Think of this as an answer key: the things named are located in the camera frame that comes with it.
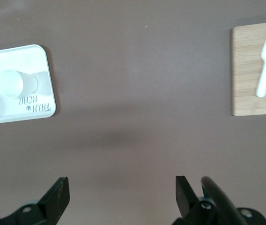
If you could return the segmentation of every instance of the white plastic tray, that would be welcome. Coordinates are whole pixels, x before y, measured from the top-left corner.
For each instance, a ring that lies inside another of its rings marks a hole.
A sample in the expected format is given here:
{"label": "white plastic tray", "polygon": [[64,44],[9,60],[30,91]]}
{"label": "white plastic tray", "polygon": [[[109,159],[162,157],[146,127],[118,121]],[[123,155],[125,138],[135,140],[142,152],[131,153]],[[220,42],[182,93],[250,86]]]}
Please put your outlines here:
{"label": "white plastic tray", "polygon": [[50,71],[42,47],[28,45],[0,50],[0,80],[7,70],[33,76],[38,86],[36,91],[25,96],[8,97],[3,94],[3,82],[0,82],[0,123],[46,118],[55,113]]}

